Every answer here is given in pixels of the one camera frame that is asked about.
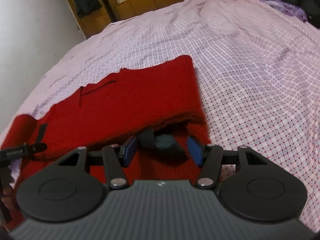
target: logo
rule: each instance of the logo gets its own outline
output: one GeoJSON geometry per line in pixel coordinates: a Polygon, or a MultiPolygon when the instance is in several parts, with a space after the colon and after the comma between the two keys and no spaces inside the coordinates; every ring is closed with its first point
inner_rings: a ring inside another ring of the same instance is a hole
{"type": "Polygon", "coordinates": [[[158,185],[159,185],[160,187],[163,187],[164,185],[166,185],[166,183],[165,183],[164,181],[161,181],[160,183],[158,183],[158,185]]]}

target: ribbed grey surface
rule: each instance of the ribbed grey surface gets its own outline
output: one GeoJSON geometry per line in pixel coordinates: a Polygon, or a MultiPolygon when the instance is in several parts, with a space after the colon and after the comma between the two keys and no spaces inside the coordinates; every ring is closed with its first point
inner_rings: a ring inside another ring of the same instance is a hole
{"type": "Polygon", "coordinates": [[[188,180],[135,181],[112,191],[95,212],[78,221],[45,224],[28,220],[16,240],[301,240],[313,233],[297,220],[276,225],[252,223],[229,213],[212,191],[188,180]]]}

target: checkered bedsheet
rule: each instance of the checkered bedsheet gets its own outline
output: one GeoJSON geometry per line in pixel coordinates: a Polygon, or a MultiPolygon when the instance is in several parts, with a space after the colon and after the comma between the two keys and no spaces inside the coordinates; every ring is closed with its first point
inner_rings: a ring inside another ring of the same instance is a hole
{"type": "Polygon", "coordinates": [[[110,24],[71,49],[17,114],[40,119],[80,86],[183,54],[196,68],[211,141],[248,145],[299,178],[308,189],[300,219],[320,230],[320,31],[257,0],[185,0],[110,24]]]}

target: purple cloth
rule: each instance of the purple cloth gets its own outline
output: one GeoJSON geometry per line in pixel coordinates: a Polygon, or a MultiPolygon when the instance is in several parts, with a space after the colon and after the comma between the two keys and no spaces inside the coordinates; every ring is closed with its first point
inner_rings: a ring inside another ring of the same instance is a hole
{"type": "Polygon", "coordinates": [[[278,11],[283,12],[286,15],[295,16],[304,23],[307,22],[307,15],[305,11],[298,6],[283,2],[281,0],[259,0],[259,1],[270,5],[274,9],[277,9],[278,11]]]}

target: folded red cloth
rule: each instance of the folded red cloth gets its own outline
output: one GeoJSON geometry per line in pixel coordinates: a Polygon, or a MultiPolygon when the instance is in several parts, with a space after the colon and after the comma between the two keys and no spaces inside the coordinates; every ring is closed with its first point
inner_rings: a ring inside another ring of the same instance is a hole
{"type": "MultiPolygon", "coordinates": [[[[29,115],[18,116],[2,148],[25,142],[33,144],[40,125],[45,123],[42,142],[48,149],[35,155],[37,161],[23,161],[17,186],[49,161],[78,146],[121,143],[149,126],[160,130],[176,124],[173,134],[184,149],[189,134],[209,143],[189,56],[140,70],[121,69],[97,84],[79,88],[69,98],[52,106],[40,120],[29,115]]],[[[195,179],[199,173],[190,158],[173,160],[146,151],[139,151],[124,171],[130,182],[134,179],[195,179]]],[[[101,167],[92,167],[91,174],[104,182],[101,167]]]]}

